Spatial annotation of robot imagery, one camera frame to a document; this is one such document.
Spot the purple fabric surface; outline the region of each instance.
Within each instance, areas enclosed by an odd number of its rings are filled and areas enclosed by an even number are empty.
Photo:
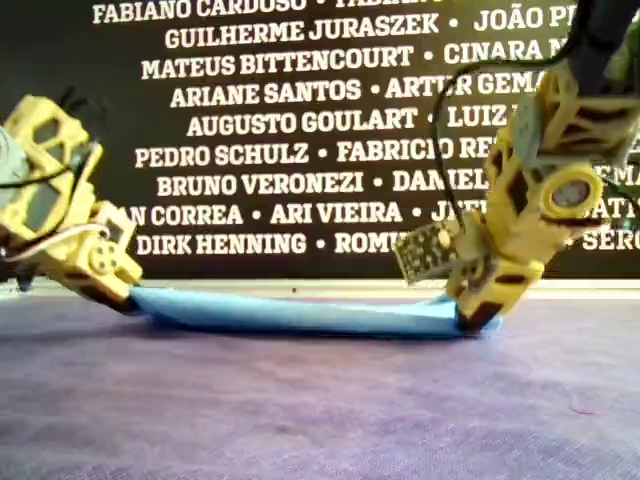
[[[527,301],[426,343],[0,309],[1,480],[640,479],[640,302]]]

